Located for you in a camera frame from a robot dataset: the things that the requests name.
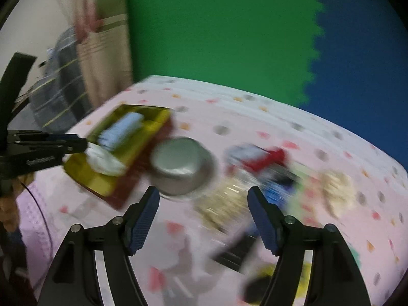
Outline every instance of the green backdrop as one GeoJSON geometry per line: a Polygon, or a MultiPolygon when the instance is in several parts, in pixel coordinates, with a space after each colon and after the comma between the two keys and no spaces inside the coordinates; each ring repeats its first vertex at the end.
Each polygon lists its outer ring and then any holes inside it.
{"type": "Polygon", "coordinates": [[[317,0],[128,1],[136,81],[167,75],[307,101],[317,0]]]}

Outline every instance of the polka dot tablecloth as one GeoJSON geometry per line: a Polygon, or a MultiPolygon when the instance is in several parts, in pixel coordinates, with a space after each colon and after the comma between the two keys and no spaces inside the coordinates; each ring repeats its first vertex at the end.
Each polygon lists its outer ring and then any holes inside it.
{"type": "MultiPolygon", "coordinates": [[[[395,160],[357,135],[297,108],[265,97],[219,85],[152,76],[115,96],[71,132],[86,136],[120,104],[174,109],[175,136],[200,141],[217,159],[218,174],[225,171],[225,150],[253,143],[263,148],[285,148],[292,161],[311,171],[335,169],[354,180],[356,207],[340,220],[321,204],[307,206],[317,221],[334,223],[348,242],[366,283],[373,305],[381,306],[408,267],[408,178],[395,160]]],[[[129,200],[136,202],[148,186],[142,180],[129,200]]],[[[105,224],[118,212],[82,190],[61,167],[39,172],[42,192],[62,238],[69,226],[105,224]]],[[[243,274],[209,261],[219,248],[209,238],[192,210],[191,201],[161,199],[144,247],[131,263],[146,297],[154,306],[237,305],[251,273],[276,258],[262,242],[243,267],[243,274]]],[[[97,254],[98,266],[103,262],[97,254]]],[[[106,274],[98,268],[102,295],[112,304],[106,274]]],[[[297,298],[302,305],[304,296],[297,298]]]]}

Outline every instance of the screw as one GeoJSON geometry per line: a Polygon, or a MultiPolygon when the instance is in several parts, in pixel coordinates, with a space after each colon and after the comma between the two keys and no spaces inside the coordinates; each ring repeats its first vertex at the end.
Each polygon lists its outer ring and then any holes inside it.
{"type": "Polygon", "coordinates": [[[296,222],[296,219],[293,216],[285,216],[285,222],[287,224],[294,224],[296,222]]]}
{"type": "Polygon", "coordinates": [[[74,224],[71,227],[71,232],[73,232],[73,233],[77,233],[79,230],[81,230],[81,225],[80,224],[74,224]]]}
{"type": "Polygon", "coordinates": [[[123,217],[122,216],[117,216],[112,219],[112,223],[115,224],[116,226],[121,224],[123,222],[123,217]]]}
{"type": "Polygon", "coordinates": [[[335,233],[337,231],[337,228],[334,224],[326,224],[325,228],[327,231],[330,231],[331,233],[335,233]]]}

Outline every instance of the beige curtain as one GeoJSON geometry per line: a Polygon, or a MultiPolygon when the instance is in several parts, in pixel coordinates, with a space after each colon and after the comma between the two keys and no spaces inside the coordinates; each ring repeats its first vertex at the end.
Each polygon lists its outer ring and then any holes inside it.
{"type": "Polygon", "coordinates": [[[77,54],[94,108],[132,84],[126,0],[73,0],[77,54]]]}

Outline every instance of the stainless steel bowl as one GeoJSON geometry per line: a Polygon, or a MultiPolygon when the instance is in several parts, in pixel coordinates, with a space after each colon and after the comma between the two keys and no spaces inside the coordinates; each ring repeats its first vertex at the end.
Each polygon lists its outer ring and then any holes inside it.
{"type": "Polygon", "coordinates": [[[166,196],[192,193],[207,184],[214,173],[211,153],[191,138],[175,138],[158,144],[150,156],[150,181],[166,196]]]}

